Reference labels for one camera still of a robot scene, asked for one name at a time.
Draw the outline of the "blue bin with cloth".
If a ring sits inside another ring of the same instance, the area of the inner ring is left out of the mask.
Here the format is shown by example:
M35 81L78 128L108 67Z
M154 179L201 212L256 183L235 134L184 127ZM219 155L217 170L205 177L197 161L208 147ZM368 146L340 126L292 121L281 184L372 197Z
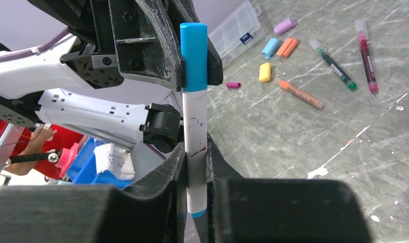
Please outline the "blue bin with cloth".
M131 184L135 169L130 152L90 138L66 173L73 184L112 184L122 189Z

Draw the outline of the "yellow highlighter cap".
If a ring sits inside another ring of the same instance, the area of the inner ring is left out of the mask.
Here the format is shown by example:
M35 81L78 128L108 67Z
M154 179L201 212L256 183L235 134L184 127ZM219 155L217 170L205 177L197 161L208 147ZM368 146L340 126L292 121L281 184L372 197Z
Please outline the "yellow highlighter cap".
M271 64L263 63L259 67L258 80L262 83L268 82L271 79Z

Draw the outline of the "green marker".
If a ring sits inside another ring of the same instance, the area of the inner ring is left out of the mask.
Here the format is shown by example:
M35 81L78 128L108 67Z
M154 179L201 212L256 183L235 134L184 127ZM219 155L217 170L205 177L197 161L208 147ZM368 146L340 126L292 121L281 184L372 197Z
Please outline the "green marker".
M342 67L330 56L327 48L317 39L310 38L309 45L320 55L324 62L333 70L350 91L357 90L357 84L347 75Z

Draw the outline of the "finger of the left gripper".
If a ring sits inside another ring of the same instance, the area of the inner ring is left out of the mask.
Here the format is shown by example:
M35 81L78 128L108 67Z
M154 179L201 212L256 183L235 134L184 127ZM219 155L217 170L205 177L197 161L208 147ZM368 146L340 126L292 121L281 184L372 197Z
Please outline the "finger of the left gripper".
M168 14L180 43L186 86L219 86L222 60L207 36L207 25L196 15L192 1L169 1Z
M118 70L125 79L182 87L180 46L162 1L109 1Z

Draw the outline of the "orange marker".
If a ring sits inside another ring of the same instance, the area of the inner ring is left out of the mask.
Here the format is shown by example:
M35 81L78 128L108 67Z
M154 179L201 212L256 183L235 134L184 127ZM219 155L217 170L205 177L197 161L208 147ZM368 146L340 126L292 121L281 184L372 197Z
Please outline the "orange marker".
M325 103L320 99L312 96L311 94L295 87L291 83L280 79L278 77L275 78L275 81L279 83L280 87L289 92L290 94L294 95L295 97L299 98L300 100L306 102L307 104L313 106L316 109L323 110L325 108Z

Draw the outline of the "dark red marker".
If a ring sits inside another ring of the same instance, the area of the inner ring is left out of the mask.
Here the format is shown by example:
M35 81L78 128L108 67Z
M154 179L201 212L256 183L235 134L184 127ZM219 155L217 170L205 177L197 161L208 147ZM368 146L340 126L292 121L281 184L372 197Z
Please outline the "dark red marker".
M368 89L371 94L375 95L379 92L379 88L368 48L369 36L367 32L366 22L364 19L356 19L354 25L359 42Z

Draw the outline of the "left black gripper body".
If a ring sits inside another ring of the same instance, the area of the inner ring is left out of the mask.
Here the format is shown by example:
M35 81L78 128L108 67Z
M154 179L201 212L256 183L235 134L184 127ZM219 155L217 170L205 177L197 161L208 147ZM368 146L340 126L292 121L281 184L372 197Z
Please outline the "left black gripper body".
M79 43L60 62L95 89L123 83L119 74L108 1L40 1L30 3L62 22Z

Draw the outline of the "blue highlighter cap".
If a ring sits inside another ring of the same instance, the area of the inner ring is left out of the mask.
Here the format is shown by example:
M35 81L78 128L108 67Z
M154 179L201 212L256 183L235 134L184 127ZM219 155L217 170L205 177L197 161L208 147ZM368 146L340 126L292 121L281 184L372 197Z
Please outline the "blue highlighter cap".
M279 39L271 38L262 50L262 54L266 60L270 59L279 49Z

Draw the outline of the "clear plastic parts box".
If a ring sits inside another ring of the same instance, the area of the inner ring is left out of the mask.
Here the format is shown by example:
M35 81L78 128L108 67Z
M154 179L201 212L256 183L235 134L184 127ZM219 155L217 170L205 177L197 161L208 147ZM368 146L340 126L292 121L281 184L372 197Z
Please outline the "clear plastic parts box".
M258 15L261 8L244 1L210 35L223 68L265 37Z

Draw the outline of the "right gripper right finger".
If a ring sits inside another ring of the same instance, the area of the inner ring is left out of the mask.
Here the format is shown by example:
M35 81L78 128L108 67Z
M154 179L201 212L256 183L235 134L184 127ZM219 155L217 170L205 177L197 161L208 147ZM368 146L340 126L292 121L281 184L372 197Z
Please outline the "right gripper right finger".
M208 139L209 242L372 242L356 193L332 179L242 177Z

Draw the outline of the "orange highlighter cap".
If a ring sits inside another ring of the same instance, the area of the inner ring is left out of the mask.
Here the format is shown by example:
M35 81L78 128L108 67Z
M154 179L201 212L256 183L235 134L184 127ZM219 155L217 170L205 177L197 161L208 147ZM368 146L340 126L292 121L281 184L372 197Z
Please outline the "orange highlighter cap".
M287 38L281 47L278 49L276 54L278 56L288 58L291 53L294 51L294 49L297 47L298 41L295 38Z

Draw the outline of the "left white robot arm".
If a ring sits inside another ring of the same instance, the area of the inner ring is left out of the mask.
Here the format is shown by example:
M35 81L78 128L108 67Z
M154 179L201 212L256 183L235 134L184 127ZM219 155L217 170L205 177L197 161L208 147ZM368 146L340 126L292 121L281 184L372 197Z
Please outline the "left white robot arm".
M55 124L130 149L171 152L185 139L207 143L205 105L192 93L223 81L221 58L192 1L32 1L65 24L49 42L20 51L0 44L0 119ZM169 104L132 104L77 94L115 93L136 80L184 95Z

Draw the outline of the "magenta marker cap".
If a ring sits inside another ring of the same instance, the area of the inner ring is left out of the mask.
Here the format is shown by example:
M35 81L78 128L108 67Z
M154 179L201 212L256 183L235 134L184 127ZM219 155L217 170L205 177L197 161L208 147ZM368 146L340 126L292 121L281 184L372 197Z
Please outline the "magenta marker cap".
M242 84L239 82L228 82L226 83L226 87L228 89L239 89L241 88Z

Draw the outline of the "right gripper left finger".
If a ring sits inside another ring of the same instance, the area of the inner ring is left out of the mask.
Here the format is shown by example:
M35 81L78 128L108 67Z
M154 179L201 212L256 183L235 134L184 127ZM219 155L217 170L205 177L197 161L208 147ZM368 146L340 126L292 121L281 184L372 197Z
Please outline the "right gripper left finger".
M179 143L122 190L109 184L0 187L0 242L183 242L184 157Z

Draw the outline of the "pink highlighter cap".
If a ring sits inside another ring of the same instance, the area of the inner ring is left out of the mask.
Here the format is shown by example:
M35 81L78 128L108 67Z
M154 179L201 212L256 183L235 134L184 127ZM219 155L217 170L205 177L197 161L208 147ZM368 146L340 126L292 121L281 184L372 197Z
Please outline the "pink highlighter cap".
M296 21L288 17L274 27L274 33L278 36L282 36L283 34L288 32L295 26L296 26Z

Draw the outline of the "person in red shirt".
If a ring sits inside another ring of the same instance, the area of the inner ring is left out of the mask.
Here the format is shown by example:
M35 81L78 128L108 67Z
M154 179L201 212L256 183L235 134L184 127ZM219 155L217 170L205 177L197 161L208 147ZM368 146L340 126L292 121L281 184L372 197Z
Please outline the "person in red shirt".
M0 135L4 131L7 123L0 119ZM49 152L51 150L61 150L71 148L74 144L83 144L88 137L65 129L57 125L51 125L49 129L37 129L30 132L29 129L24 129L19 142L12 151L12 155L27 155L41 152ZM9 173L24 176L32 169L42 173L48 178L60 179L60 169L48 160L36 160L31 162L17 163L10 165L5 170Z

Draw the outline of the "blue capped white marker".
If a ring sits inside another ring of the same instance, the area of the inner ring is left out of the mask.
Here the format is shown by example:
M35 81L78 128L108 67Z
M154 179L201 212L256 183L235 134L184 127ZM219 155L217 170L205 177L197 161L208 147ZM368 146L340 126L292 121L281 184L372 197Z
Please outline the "blue capped white marker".
M207 86L183 88L182 104L188 212L192 218L198 218L207 210Z

